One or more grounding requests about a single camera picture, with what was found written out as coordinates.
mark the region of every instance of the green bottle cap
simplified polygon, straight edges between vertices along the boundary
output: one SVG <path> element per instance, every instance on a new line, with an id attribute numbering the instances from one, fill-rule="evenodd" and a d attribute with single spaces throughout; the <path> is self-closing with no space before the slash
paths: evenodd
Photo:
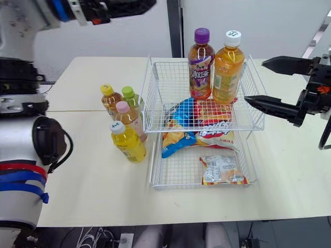
<path id="1" fill-rule="evenodd" d="M 131 86 L 125 86 L 122 88 L 122 93 L 125 98 L 131 98 L 134 96 L 134 91 Z"/>

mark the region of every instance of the power strip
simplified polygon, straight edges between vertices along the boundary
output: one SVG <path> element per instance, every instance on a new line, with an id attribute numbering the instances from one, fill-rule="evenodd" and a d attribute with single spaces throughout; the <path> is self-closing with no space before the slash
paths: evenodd
<path id="1" fill-rule="evenodd" d="M 121 234 L 118 248 L 132 248 L 134 234 Z"/>

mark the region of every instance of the blue snack bag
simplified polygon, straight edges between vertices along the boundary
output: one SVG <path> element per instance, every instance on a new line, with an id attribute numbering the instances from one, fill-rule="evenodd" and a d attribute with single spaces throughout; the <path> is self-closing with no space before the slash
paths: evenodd
<path id="1" fill-rule="evenodd" d="M 194 98 L 188 98 L 172 107 L 165 125 L 174 129 L 193 126 Z M 163 134 L 162 158 L 165 159 L 185 146 L 196 143 L 193 132 L 168 132 Z"/>
<path id="2" fill-rule="evenodd" d="M 177 136 L 176 134 L 178 134 L 179 132 L 173 132 L 173 133 L 167 133 L 166 136 L 168 135 L 172 135 L 172 136 Z M 181 138 L 178 142 L 176 142 L 175 144 L 169 144 L 165 147 L 162 148 L 162 158 L 165 159 L 167 157 L 169 157 L 170 155 L 174 154 L 175 152 L 177 152 L 179 149 L 185 147 L 185 146 L 190 146 L 195 144 L 196 139 L 195 139 L 195 135 L 193 132 L 184 132 L 184 137 Z"/>

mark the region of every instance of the yellow bottle cap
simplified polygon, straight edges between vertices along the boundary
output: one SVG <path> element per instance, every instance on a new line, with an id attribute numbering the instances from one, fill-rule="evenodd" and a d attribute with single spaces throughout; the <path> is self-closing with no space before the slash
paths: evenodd
<path id="1" fill-rule="evenodd" d="M 104 84 L 100 87 L 101 92 L 105 95 L 105 96 L 109 96 L 112 93 L 114 93 L 113 87 L 110 86 L 109 84 Z"/>

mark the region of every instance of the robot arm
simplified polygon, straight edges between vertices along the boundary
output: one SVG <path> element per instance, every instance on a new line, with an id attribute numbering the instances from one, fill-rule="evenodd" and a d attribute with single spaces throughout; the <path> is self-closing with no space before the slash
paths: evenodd
<path id="1" fill-rule="evenodd" d="M 280 74 L 302 74 L 310 76 L 296 105 L 282 103 L 281 99 L 269 96 L 250 96 L 245 100 L 253 107 L 265 114 L 288 120 L 296 127 L 300 127 L 306 114 L 321 113 L 323 119 L 328 119 L 320 139 L 319 148 L 330 149 L 325 145 L 331 131 L 331 51 L 323 54 L 322 58 L 313 59 L 279 56 L 262 63 L 262 66 Z"/>
<path id="2" fill-rule="evenodd" d="M 109 23 L 143 14 L 156 0 L 8 0 L 0 2 L 0 247 L 11 247 L 22 229 L 34 230 L 48 174 L 70 156 L 73 142 L 45 116 L 48 101 L 39 93 L 46 81 L 33 66 L 38 31 L 60 22 Z"/>

